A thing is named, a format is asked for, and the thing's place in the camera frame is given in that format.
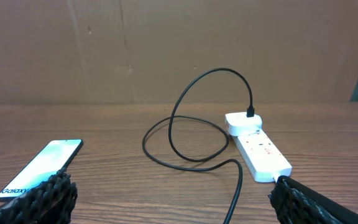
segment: wall adapter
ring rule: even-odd
[[[263,132],[260,116],[227,114],[226,128],[256,182],[273,182],[281,175],[291,174],[291,164]]]
[[[248,118],[247,112],[228,113],[225,115],[225,125],[231,136],[243,136],[261,129],[262,118],[257,114]]]

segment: wood grain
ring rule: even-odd
[[[85,145],[68,168],[78,185],[73,223],[222,223],[237,182],[235,165],[208,173],[180,172],[148,159],[140,145],[151,125],[173,105],[0,106],[0,190],[53,139],[82,138]],[[358,213],[358,103],[256,105],[264,130],[293,165],[292,177]],[[224,114],[242,104],[185,104],[178,114],[224,125]],[[175,122],[173,140],[185,155],[217,151],[224,137],[212,127]],[[147,147],[179,166],[167,127]],[[236,158],[244,184],[231,223],[278,223],[267,195],[273,184],[258,184],[233,142],[208,167]]]

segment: usb cable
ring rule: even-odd
[[[228,159],[216,166],[213,166],[213,167],[209,167],[209,168],[186,168],[186,167],[180,167],[180,166],[175,166],[175,165],[171,165],[171,164],[168,164],[166,162],[163,162],[159,159],[156,159],[153,155],[151,155],[147,149],[146,149],[146,141],[147,141],[147,136],[150,134],[150,132],[155,128],[157,127],[159,124],[161,124],[162,122],[166,121],[166,120],[169,120],[169,127],[168,127],[168,139],[169,139],[169,143],[171,145],[171,148],[173,149],[173,151],[179,156],[181,157],[182,159],[185,159],[187,161],[190,161],[190,162],[206,162],[206,161],[209,161],[210,159],[216,157],[217,155],[219,155],[220,153],[222,153],[226,148],[227,146],[229,145],[229,136],[227,135],[227,133],[221,128],[219,127],[217,124],[214,124],[210,121],[207,121],[207,120],[204,120],[204,119],[201,119],[201,118],[195,118],[195,117],[191,117],[191,116],[183,116],[183,115],[175,115],[176,113],[176,110],[180,104],[180,102],[182,101],[183,97],[186,95],[187,91],[198,81],[200,80],[201,78],[203,78],[204,76],[210,74],[210,73],[213,73],[213,72],[218,72],[218,71],[227,71],[227,72],[231,72],[235,75],[237,75],[247,86],[247,89],[248,89],[248,92],[249,92],[249,102],[250,102],[250,105],[249,107],[247,108],[247,117],[253,117],[254,114],[255,114],[255,109],[254,107],[252,106],[252,92],[251,92],[251,89],[250,89],[250,86],[247,82],[247,80],[245,80],[245,78],[238,72],[230,69],[230,68],[215,68],[215,69],[212,69],[208,72],[205,72],[203,74],[201,74],[199,77],[197,77],[196,79],[194,79],[185,89],[185,91],[183,91],[183,93],[180,95],[177,103],[175,104],[175,107],[173,108],[172,110],[172,114],[171,114],[171,117],[168,117],[168,118],[165,118],[161,121],[159,121],[157,124],[153,125],[145,134],[145,136],[143,137],[143,140],[142,140],[142,147],[143,147],[143,151],[144,153],[146,154],[146,156],[148,156],[150,159],[152,159],[154,162],[158,163],[158,164],[161,164],[163,166],[166,166],[166,167],[169,167],[169,168],[172,168],[172,169],[177,169],[177,170],[183,170],[183,171],[192,171],[192,172],[206,172],[206,171],[211,171],[211,170],[215,170],[221,166],[224,166],[226,165],[227,163],[229,162],[233,162],[235,163],[237,166],[238,166],[238,169],[239,169],[239,179],[238,179],[238,182],[237,182],[237,187],[236,187],[236,191],[234,192],[234,196],[233,196],[233,199],[232,199],[232,202],[230,204],[230,207],[229,207],[229,210],[227,211],[227,214],[226,214],[226,217],[224,219],[224,224],[228,224],[230,222],[230,219],[233,215],[233,211],[234,211],[234,208],[236,207],[236,203],[239,199],[239,196],[240,196],[240,191],[241,191],[241,185],[242,185],[242,166],[240,164],[239,161],[235,160],[235,159]],[[226,143],[225,145],[222,147],[222,149],[220,149],[218,152],[215,152],[214,154],[204,158],[204,159],[191,159],[191,158],[188,158],[184,155],[182,155],[177,149],[176,147],[173,145],[173,141],[172,141],[172,124],[173,124],[173,119],[174,118],[188,118],[188,119],[194,119],[194,120],[197,120],[197,121],[201,121],[201,122],[204,122],[204,123],[207,123],[207,124],[210,124],[212,126],[214,126],[216,129],[220,130],[220,132],[222,132],[224,134],[224,137],[226,138]]]

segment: samsung galaxy phone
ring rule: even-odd
[[[0,192],[0,202],[6,202],[38,186],[41,182],[67,167],[83,145],[81,139],[53,140]]]

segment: brown cardboard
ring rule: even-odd
[[[172,103],[229,67],[256,103],[348,101],[358,1],[0,0],[0,103]],[[215,74],[185,101],[247,101]]]

